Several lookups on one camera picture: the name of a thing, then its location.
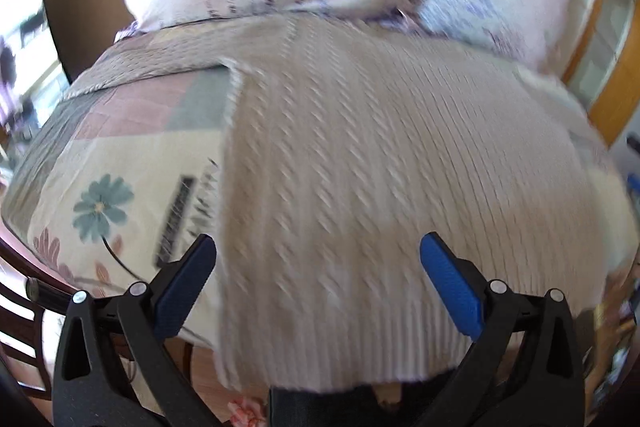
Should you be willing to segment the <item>wooden wall shelf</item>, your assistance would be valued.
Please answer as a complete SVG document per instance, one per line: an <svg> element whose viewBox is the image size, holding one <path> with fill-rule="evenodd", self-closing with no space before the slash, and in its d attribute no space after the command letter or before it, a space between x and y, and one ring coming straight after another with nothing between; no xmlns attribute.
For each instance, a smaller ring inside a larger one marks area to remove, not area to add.
<svg viewBox="0 0 640 427"><path fill-rule="evenodd" d="M639 108L639 0L575 0L554 70L613 145Z"/></svg>

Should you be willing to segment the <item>floral patchwork duvet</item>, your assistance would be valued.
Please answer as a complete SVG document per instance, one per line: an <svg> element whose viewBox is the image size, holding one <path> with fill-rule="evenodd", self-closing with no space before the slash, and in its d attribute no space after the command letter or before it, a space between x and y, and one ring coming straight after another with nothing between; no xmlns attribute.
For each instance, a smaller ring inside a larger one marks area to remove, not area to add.
<svg viewBox="0 0 640 427"><path fill-rule="evenodd" d="M216 231L236 90L217 65L61 102L14 172L4 224L93 297L149 282Z"/></svg>

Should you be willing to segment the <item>cream cable-knit sweater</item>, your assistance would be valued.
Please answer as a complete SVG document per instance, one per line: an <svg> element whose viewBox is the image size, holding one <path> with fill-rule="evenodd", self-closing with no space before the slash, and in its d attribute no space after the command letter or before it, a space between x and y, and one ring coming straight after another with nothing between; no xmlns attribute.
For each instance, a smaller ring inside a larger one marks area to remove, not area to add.
<svg viewBox="0 0 640 427"><path fill-rule="evenodd" d="M466 348L419 260L597 306L611 261L570 129L513 63L306 15L116 44L73 95L224 65L212 277L218 378L313 391L422 381Z"/></svg>

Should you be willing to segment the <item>dark wooden chair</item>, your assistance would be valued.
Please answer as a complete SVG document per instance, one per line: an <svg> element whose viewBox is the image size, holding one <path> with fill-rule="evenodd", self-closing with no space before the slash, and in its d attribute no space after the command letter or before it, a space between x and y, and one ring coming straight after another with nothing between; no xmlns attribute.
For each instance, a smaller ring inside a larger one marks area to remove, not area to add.
<svg viewBox="0 0 640 427"><path fill-rule="evenodd" d="M50 402L64 317L28 299L25 267L1 241L1 356L29 398Z"/></svg>

